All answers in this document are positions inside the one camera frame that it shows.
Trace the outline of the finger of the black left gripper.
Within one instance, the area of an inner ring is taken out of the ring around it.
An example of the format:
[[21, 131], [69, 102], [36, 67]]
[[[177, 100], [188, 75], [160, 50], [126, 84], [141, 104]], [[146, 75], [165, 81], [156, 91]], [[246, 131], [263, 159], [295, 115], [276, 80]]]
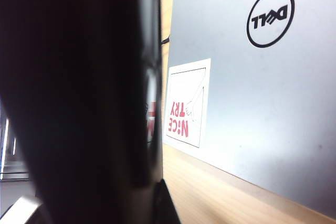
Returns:
[[155, 186], [153, 223], [181, 223], [164, 179], [161, 179]]
[[79, 223], [152, 223], [154, 182], [130, 179], [78, 181]]

